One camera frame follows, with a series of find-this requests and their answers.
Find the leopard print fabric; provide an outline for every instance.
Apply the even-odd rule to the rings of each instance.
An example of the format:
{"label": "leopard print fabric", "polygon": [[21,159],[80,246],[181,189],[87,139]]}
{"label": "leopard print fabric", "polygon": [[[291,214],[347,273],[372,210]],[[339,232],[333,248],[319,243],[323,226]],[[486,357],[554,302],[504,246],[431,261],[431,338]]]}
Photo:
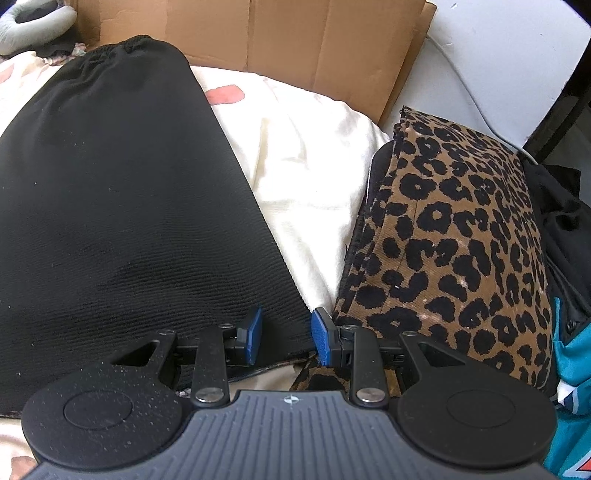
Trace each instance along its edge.
{"label": "leopard print fabric", "polygon": [[[551,310],[519,159],[480,132],[408,108],[394,140],[335,323],[387,339],[418,331],[543,387]],[[347,390],[348,375],[313,360],[293,388]],[[395,376],[387,377],[396,395]]]}

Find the cord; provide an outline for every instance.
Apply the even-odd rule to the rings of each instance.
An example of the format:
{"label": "cord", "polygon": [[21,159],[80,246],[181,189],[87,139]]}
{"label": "cord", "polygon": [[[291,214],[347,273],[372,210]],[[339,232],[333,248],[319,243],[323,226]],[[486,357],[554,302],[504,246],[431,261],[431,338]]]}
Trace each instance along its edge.
{"label": "cord", "polygon": [[513,147],[514,149],[516,149],[519,153],[521,153],[524,157],[526,157],[534,165],[537,165],[538,163],[536,162],[535,158],[532,157],[529,154],[529,152],[527,152],[523,147],[520,147],[519,145],[515,145],[513,142],[507,140],[505,137],[503,137],[499,132],[497,132],[492,127],[492,125],[489,123],[488,118],[486,117],[484,111],[482,110],[482,108],[480,107],[480,105],[478,104],[478,102],[476,101],[476,99],[474,98],[474,95],[472,94],[472,91],[470,90],[470,87],[467,85],[464,77],[458,71],[456,65],[452,62],[452,60],[449,57],[449,55],[447,54],[447,52],[437,42],[437,40],[435,40],[431,35],[427,34],[427,38],[433,43],[433,45],[435,45],[436,49],[438,49],[439,52],[441,52],[441,55],[443,55],[443,57],[447,60],[447,62],[449,63],[450,67],[452,67],[453,71],[455,72],[455,74],[457,75],[457,77],[460,79],[460,82],[462,83],[462,85],[464,86],[464,88],[466,89],[466,91],[468,92],[468,95],[470,95],[470,98],[472,99],[472,102],[474,102],[474,105],[476,105],[476,109],[478,110],[478,113],[480,114],[480,116],[484,120],[484,123],[491,130],[491,132],[494,134],[494,136],[496,136],[503,143],[506,143],[510,147]]}

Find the pink spot on sheet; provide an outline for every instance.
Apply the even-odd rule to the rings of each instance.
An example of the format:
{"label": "pink spot on sheet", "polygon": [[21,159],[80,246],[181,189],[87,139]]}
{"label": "pink spot on sheet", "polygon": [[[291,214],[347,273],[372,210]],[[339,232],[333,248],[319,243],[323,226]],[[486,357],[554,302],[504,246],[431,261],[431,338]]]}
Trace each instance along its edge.
{"label": "pink spot on sheet", "polygon": [[238,85],[226,85],[205,92],[210,105],[222,105],[224,103],[237,103],[244,99],[244,92]]}
{"label": "pink spot on sheet", "polygon": [[13,70],[14,70],[14,63],[12,65],[10,65],[7,69],[4,69],[3,71],[0,72],[0,83],[6,82],[10,78],[10,75],[12,75]]}

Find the brown fabric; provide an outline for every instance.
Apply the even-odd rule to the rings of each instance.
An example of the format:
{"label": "brown fabric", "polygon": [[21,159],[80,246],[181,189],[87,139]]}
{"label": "brown fabric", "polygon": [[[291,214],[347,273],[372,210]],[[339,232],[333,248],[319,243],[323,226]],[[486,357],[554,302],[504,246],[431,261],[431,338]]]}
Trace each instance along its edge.
{"label": "brown fabric", "polygon": [[[338,325],[434,336],[541,388],[551,359],[540,233],[516,155],[495,139],[405,108],[387,175],[337,300]],[[348,387],[312,361],[295,390]],[[391,394],[397,385],[388,374]]]}

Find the silver screw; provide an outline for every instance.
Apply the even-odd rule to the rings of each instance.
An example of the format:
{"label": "silver screw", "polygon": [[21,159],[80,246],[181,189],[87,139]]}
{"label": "silver screw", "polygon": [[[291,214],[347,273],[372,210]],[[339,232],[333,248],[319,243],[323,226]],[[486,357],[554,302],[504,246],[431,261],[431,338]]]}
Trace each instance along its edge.
{"label": "silver screw", "polygon": [[218,387],[205,387],[197,390],[195,398],[202,403],[214,403],[223,398],[223,391]]}
{"label": "silver screw", "polygon": [[386,393],[379,388],[360,388],[357,390],[357,398],[363,403],[377,403],[386,398]]}

